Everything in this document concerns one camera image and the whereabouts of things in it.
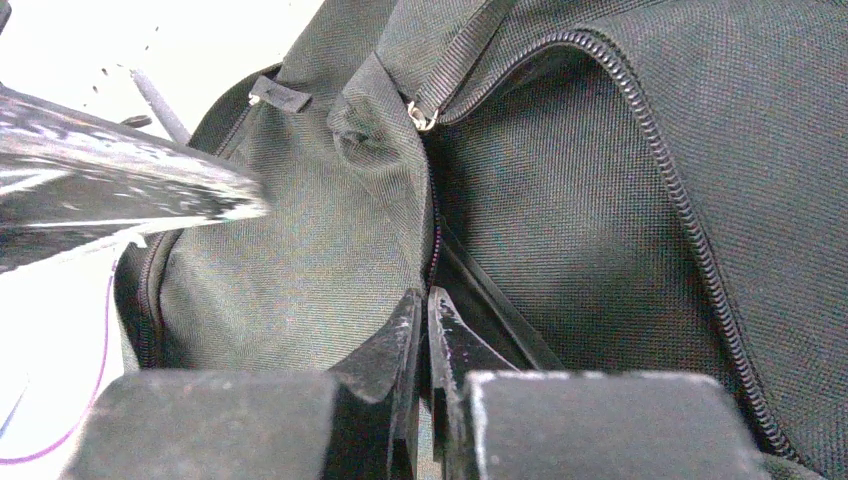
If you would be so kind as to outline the black student backpack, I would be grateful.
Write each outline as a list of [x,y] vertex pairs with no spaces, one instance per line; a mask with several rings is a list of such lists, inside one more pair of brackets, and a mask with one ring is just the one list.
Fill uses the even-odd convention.
[[515,365],[694,371],[847,475],[843,1],[326,1],[190,146],[261,218],[129,247],[144,368],[324,369],[445,289]]

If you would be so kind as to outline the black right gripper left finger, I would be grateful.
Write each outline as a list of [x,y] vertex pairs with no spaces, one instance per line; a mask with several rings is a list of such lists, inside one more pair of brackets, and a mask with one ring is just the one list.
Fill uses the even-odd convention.
[[329,479],[414,479],[423,299],[407,290],[385,324],[330,372],[339,382]]

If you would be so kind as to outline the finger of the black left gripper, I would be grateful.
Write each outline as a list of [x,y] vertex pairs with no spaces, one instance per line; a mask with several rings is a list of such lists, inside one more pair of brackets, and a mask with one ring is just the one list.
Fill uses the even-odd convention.
[[212,155],[1,89],[1,269],[260,217],[264,189]]

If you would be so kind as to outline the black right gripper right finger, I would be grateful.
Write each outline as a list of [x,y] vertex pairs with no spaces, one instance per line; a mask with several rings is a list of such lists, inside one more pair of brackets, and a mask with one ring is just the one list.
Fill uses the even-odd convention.
[[480,479],[466,376],[516,367],[463,321],[445,289],[430,290],[427,312],[434,459],[445,479]]

